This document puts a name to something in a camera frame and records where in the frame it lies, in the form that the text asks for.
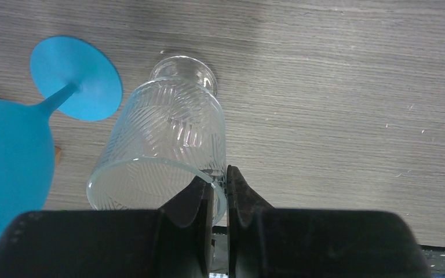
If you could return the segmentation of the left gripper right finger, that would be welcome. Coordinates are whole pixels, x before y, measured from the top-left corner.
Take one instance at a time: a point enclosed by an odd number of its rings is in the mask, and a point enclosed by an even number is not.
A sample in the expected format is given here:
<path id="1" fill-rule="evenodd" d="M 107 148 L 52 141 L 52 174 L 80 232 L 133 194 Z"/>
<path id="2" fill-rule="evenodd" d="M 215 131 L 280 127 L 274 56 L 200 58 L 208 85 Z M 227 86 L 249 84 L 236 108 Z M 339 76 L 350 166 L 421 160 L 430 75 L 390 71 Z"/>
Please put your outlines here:
<path id="1" fill-rule="evenodd" d="M 230 277 L 430 277 L 408 225 L 387 211 L 276 208 L 227 168 Z"/>

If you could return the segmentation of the clear ribbed wine glass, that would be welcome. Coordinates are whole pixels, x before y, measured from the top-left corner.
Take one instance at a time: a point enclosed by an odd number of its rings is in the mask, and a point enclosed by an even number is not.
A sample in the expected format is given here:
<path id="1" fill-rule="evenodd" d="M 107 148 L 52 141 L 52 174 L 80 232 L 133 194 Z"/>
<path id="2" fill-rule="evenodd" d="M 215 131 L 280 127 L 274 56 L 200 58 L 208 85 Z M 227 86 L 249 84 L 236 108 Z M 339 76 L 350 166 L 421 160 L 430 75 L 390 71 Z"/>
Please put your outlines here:
<path id="1" fill-rule="evenodd" d="M 225 118 L 212 70 L 176 55 L 157 63 L 122 109 L 87 182 L 95 210 L 157 209 L 195 177 L 213 189 L 212 223 L 227 201 Z"/>

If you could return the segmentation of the blue wine glass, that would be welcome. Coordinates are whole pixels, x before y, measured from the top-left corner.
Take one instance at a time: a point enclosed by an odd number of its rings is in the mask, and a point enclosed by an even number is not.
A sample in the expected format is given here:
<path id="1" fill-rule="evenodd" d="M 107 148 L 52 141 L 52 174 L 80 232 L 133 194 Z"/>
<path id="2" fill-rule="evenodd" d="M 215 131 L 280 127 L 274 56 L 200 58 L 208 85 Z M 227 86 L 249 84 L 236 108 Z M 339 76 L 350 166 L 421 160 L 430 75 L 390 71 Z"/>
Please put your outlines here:
<path id="1" fill-rule="evenodd" d="M 40 210 L 52 186 L 54 111 L 86 121 L 113 115 L 122 100 L 117 69 L 98 48 L 71 36 L 52 36 L 30 56 L 30 74 L 43 101 L 0 99 L 0 235 L 19 214 Z"/>

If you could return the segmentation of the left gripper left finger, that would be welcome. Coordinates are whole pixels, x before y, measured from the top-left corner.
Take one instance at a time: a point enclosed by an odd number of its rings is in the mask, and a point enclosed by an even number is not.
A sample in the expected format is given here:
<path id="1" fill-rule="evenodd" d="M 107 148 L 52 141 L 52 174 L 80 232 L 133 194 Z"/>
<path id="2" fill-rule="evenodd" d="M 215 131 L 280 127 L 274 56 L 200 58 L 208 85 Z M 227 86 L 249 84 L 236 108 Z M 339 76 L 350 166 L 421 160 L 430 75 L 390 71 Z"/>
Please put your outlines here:
<path id="1" fill-rule="evenodd" d="M 208 277 L 213 188 L 154 210 L 30 211 L 0 237 L 0 277 Z"/>

